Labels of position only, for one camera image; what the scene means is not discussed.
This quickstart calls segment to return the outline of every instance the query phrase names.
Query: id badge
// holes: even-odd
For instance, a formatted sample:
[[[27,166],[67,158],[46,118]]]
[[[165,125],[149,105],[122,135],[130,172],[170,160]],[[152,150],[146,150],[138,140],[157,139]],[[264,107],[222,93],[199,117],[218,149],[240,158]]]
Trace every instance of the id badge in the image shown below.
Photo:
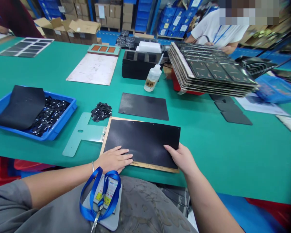
[[[96,212],[98,211],[97,204],[102,197],[103,183],[104,183],[104,174],[101,175],[101,179],[99,181],[98,187],[97,187],[95,195],[94,195],[93,209]],[[113,197],[113,194],[115,192],[117,185],[118,185],[118,181],[109,177],[109,185],[108,185],[106,195],[104,196],[104,204],[103,204],[103,209],[101,210],[101,214],[104,214],[106,209],[109,207],[109,204],[111,202],[111,199]],[[89,192],[89,194],[87,195],[86,199],[84,200],[84,202],[82,204],[87,209],[91,209],[90,195],[91,195],[91,193]],[[118,224],[119,224],[121,197],[122,197],[122,186],[121,186],[120,191],[119,191],[119,200],[116,204],[115,210],[113,211],[113,213],[109,217],[98,222],[99,224],[103,225],[105,228],[107,228],[111,231],[115,231],[118,227]]]

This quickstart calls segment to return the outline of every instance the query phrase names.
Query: blue lanyard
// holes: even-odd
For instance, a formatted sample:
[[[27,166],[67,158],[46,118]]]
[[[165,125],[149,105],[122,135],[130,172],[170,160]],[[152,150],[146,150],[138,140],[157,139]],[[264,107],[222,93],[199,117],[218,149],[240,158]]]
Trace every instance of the blue lanyard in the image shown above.
[[[95,195],[96,189],[97,189],[98,184],[99,184],[99,181],[101,179],[101,175],[102,175],[102,168],[101,167],[98,167],[93,172],[93,174],[91,175],[91,177],[88,179],[88,181],[84,185],[84,187],[82,189],[82,192],[81,192],[81,197],[80,197],[80,211],[81,211],[81,214],[83,215],[83,217],[86,220],[90,221],[90,222],[94,222],[95,221],[95,218],[97,216],[97,212],[94,211],[94,209],[93,209],[93,202],[94,202],[94,195]],[[101,197],[101,200],[98,202],[98,209],[99,209],[98,212],[100,212],[100,210],[103,207],[104,195],[106,194],[106,192],[108,190],[109,178],[112,178],[112,179],[118,181],[118,185],[117,185],[117,187],[115,189],[115,192],[113,194],[113,197],[111,199],[111,202],[110,202],[110,204],[109,204],[106,212],[103,215],[99,215],[98,220],[96,222],[99,222],[100,220],[103,220],[103,219],[109,217],[113,213],[113,211],[115,210],[116,205],[117,205],[117,202],[119,200],[119,192],[120,192],[120,188],[121,188],[121,178],[120,178],[120,175],[117,173],[117,171],[109,171],[104,176],[104,185],[103,185],[102,197]],[[93,184],[93,187],[92,187],[92,190],[91,190],[91,194],[90,194],[90,206],[91,206],[91,209],[87,209],[87,208],[85,208],[82,205],[81,198],[82,198],[82,196],[84,194],[84,191],[85,191],[86,187],[92,182],[93,179],[95,179],[95,181],[94,181],[94,184]]]
[[[214,37],[214,39],[213,39],[213,42],[214,42],[214,40],[216,39],[216,37],[217,37],[217,35],[218,35],[218,33],[219,33],[219,31],[220,31],[220,29],[221,29],[221,27],[222,27],[222,25],[220,25],[220,27],[219,27],[219,30],[217,31],[217,34],[216,34],[216,36]],[[224,34],[227,32],[227,30],[219,37],[219,39],[215,42],[215,44],[222,38],[222,36],[224,36]]]

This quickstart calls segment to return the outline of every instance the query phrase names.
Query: small black foam pieces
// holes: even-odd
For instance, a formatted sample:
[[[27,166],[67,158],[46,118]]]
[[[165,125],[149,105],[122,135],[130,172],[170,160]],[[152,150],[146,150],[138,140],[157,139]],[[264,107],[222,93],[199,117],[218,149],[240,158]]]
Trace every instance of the small black foam pieces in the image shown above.
[[[104,104],[104,103],[99,102],[96,105],[96,108],[92,110],[92,119],[95,122],[99,122],[111,116],[112,116],[112,107],[108,105],[107,103]]]
[[[41,137],[53,127],[69,105],[67,101],[46,97],[45,107],[36,117],[29,133]]]

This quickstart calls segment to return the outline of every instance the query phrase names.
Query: worker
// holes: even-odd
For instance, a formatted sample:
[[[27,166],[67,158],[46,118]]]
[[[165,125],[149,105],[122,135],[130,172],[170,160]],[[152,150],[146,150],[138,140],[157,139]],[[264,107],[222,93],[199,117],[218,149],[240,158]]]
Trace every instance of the worker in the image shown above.
[[[17,37],[43,38],[20,0],[0,0],[0,33],[9,29]]]
[[[225,19],[220,17],[220,9],[210,12],[196,25],[185,42],[216,46],[224,53],[232,54],[249,26],[222,25]]]
[[[189,149],[182,144],[178,150],[164,147],[184,173],[199,232],[243,232],[198,169]],[[97,167],[104,173],[120,173],[133,162],[133,155],[128,152],[118,146],[93,163],[42,172],[0,186],[0,232],[90,233],[91,223],[79,207],[84,182]],[[121,183],[120,217],[115,232],[196,232],[156,185],[125,176],[121,176]],[[98,223],[96,232],[109,231]]]

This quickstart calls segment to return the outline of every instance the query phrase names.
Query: green workbench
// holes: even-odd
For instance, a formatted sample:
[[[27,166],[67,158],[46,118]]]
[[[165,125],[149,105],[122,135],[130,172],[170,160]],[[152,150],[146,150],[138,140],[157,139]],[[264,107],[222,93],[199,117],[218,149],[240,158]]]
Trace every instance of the green workbench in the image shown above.
[[[18,40],[1,44],[0,51]],[[72,158],[63,156],[62,152],[81,114],[91,112],[99,102],[107,102],[115,117],[181,127],[181,143],[191,150],[215,191],[291,204],[291,132],[275,115],[243,110],[253,126],[228,123],[208,94],[180,96],[173,90],[172,81],[163,76],[153,92],[146,92],[144,81],[122,77],[124,51],[120,53],[110,86],[66,81],[87,49],[86,45],[53,42],[35,58],[0,56],[0,99],[14,85],[25,85],[71,96],[78,105],[54,141],[40,142],[0,129],[0,156],[64,167],[97,159],[101,143],[82,141]],[[169,121],[118,113],[123,92],[165,98]],[[291,114],[291,104],[282,108]],[[108,119],[90,122],[101,126],[107,123]],[[186,186],[182,173],[128,166],[121,174]]]

